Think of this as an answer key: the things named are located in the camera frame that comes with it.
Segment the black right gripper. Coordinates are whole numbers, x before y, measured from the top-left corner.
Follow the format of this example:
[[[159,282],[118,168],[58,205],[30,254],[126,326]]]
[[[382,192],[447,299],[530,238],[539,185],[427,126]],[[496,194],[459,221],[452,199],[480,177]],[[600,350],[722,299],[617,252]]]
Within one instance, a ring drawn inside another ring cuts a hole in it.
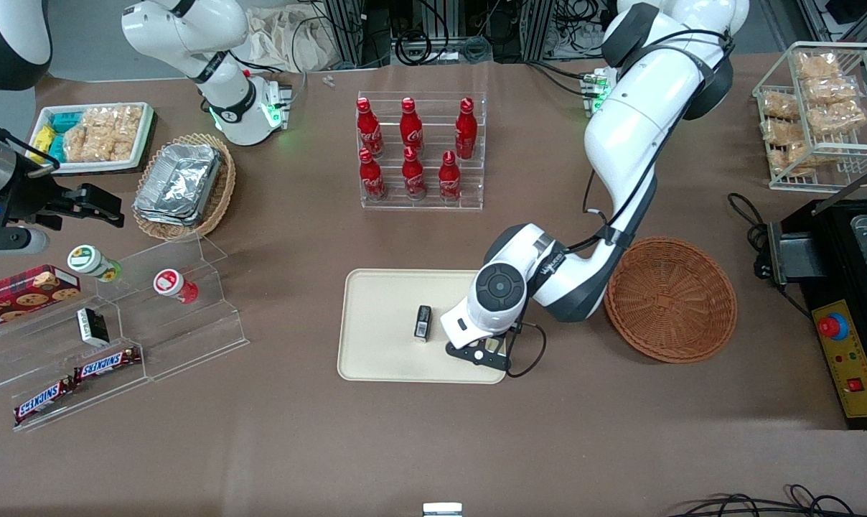
[[[6,187],[0,189],[0,225],[10,222],[52,225],[52,216],[102,220],[116,228],[124,226],[122,200],[92,184],[67,190],[52,176],[53,164],[40,166],[18,154],[16,167]],[[72,204],[80,210],[72,210]]]

